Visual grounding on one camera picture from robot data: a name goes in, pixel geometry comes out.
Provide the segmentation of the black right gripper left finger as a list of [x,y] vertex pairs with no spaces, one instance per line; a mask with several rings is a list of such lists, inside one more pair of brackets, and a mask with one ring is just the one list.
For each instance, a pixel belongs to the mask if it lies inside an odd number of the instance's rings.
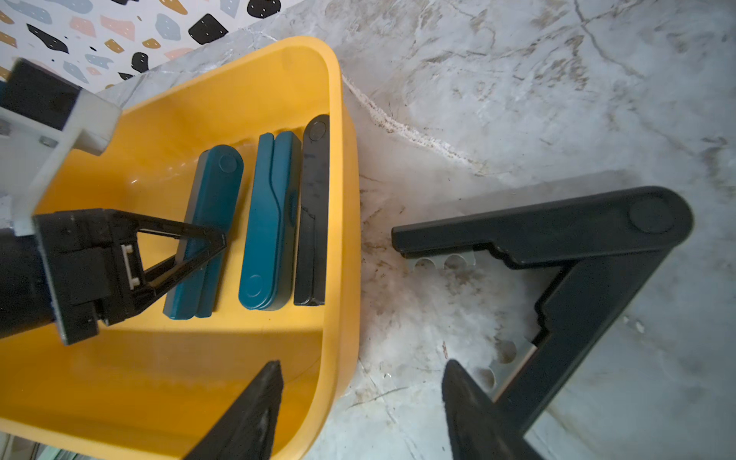
[[281,363],[269,361],[184,459],[270,459],[283,390]]

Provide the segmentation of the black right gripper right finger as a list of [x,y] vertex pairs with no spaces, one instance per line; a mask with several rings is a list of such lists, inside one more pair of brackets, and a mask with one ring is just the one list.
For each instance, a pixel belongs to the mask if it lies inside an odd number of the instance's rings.
[[454,459],[541,457],[457,360],[446,365],[442,397]]

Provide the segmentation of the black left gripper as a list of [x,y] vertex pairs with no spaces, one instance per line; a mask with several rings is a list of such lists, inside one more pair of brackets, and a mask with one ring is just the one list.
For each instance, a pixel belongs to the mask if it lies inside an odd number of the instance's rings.
[[[71,151],[101,155],[122,109],[18,59],[1,84],[1,335],[56,322],[67,345],[147,310],[224,251],[217,228],[120,210],[36,215]],[[195,242],[188,259],[145,268],[141,234]]]

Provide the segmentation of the yellow storage box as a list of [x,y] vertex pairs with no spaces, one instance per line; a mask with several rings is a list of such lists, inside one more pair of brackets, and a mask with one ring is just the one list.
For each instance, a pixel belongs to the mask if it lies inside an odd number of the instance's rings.
[[[236,148],[247,170],[214,314],[172,320],[157,302],[97,337],[65,345],[55,326],[1,342],[1,429],[103,459],[188,453],[264,365],[285,388],[273,455],[300,458],[347,388],[360,342],[360,181],[355,126],[334,51],[287,38],[122,114],[101,155],[73,151],[40,214],[112,208],[184,216],[200,154]],[[256,312],[238,298],[258,137],[304,135],[330,119],[326,299]]]

